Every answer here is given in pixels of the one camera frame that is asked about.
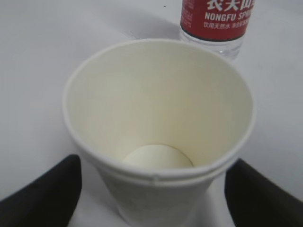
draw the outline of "white paper cup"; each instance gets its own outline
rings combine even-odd
[[[172,40],[102,50],[74,72],[63,98],[72,137],[134,227],[182,226],[212,180],[237,160],[255,110],[246,82],[228,61]],[[122,162],[151,144],[177,148],[195,167]]]

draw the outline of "water bottle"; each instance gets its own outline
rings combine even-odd
[[[255,0],[183,0],[180,39],[235,59]]]

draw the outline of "rolled cup lip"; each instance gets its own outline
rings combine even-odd
[[[205,166],[195,166],[194,168],[181,168],[181,169],[141,169],[129,166],[127,164],[124,164],[123,162],[119,162],[117,160],[114,160],[112,158],[106,157],[102,155],[101,153],[97,152],[95,149],[93,149],[89,144],[87,144],[81,136],[75,131],[73,128],[69,115],[68,115],[68,108],[67,108],[67,102],[68,102],[68,93],[70,91],[70,88],[72,86],[72,83],[74,79],[78,76],[79,72],[87,66],[89,62],[96,59],[97,57],[122,46],[129,45],[129,44],[136,44],[136,43],[143,43],[143,42],[154,42],[154,43],[173,43],[183,46],[189,46],[191,48],[200,49],[201,51],[213,55],[216,58],[219,58],[221,61],[225,62],[227,65],[229,65],[231,68],[233,68],[240,79],[242,80],[243,84],[246,86],[248,92],[250,93],[250,97],[252,99],[252,113],[251,113],[251,119],[248,128],[246,129],[245,133],[242,135],[242,137],[239,139],[239,141],[236,143],[236,145],[227,151],[224,155],[219,157],[217,160],[215,160],[210,165]],[[231,62],[226,60],[225,58],[221,57],[219,54],[216,54],[214,52],[211,52],[209,50],[206,50],[198,45],[194,44],[188,44],[184,43],[182,41],[178,40],[170,40],[170,39],[142,39],[142,40],[131,40],[128,42],[119,43],[116,45],[112,45],[108,48],[105,48],[101,51],[98,51],[96,54],[89,57],[87,60],[85,60],[83,63],[80,64],[80,66],[77,67],[77,69],[72,73],[72,75],[67,80],[64,90],[63,90],[63,98],[62,98],[62,111],[63,111],[63,118],[64,122],[67,126],[67,129],[69,133],[71,134],[72,138],[75,140],[75,142],[84,150],[84,153],[88,158],[93,161],[95,164],[106,168],[110,170],[110,172],[114,172],[119,175],[125,175],[131,178],[141,178],[142,180],[150,180],[153,179],[155,176],[158,176],[162,180],[169,180],[169,181],[180,181],[180,180],[186,180],[186,179],[192,179],[195,177],[203,177],[206,175],[211,175],[212,172],[215,172],[218,169],[221,168],[228,168],[226,166],[227,163],[230,163],[232,161],[236,160],[237,154],[239,150],[243,147],[245,142],[250,137],[255,122],[256,122],[256,116],[257,116],[257,108],[256,108],[256,102],[255,98],[253,96],[253,93],[248,86],[245,78],[239,73],[239,71],[232,65]]]

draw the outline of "red bottle label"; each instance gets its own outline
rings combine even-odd
[[[181,28],[207,41],[224,42],[245,34],[255,0],[183,0]]]

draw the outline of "white table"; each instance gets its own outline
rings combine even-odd
[[[301,200],[302,8],[300,0],[257,2],[235,62],[258,101],[257,125],[242,157]],[[77,65],[128,39],[178,38],[180,9],[181,0],[1,1],[0,200],[78,152],[61,114],[62,89]],[[126,226],[94,168],[82,165],[84,192],[71,226]],[[215,182],[204,198],[202,206],[213,210],[204,210],[205,226],[232,226],[220,198],[223,183]]]

